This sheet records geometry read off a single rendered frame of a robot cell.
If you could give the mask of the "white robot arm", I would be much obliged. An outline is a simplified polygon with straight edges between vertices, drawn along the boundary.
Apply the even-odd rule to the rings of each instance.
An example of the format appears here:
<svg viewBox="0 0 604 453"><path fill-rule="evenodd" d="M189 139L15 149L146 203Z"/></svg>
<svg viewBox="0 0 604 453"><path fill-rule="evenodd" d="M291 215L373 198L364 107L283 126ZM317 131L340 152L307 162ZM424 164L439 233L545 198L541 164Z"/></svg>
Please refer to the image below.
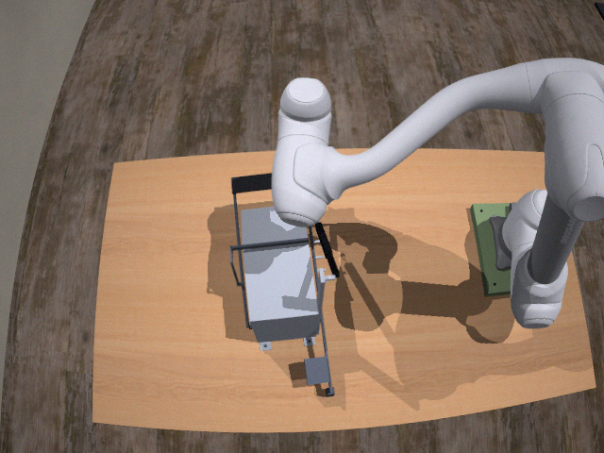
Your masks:
<svg viewBox="0 0 604 453"><path fill-rule="evenodd" d="M495 267L511 268L516 322L523 328L549 327L562 308L566 261L584 222L604 218L602 64L538 59L469 76L434 94L380 142L356 155L328 146L332 115L325 85L315 78L296 78L280 99L272 169L275 211L292 226L317 224L345 190L385 175L476 109L544 116L546 190L511 202L508 217L493 215L490 224Z"/></svg>

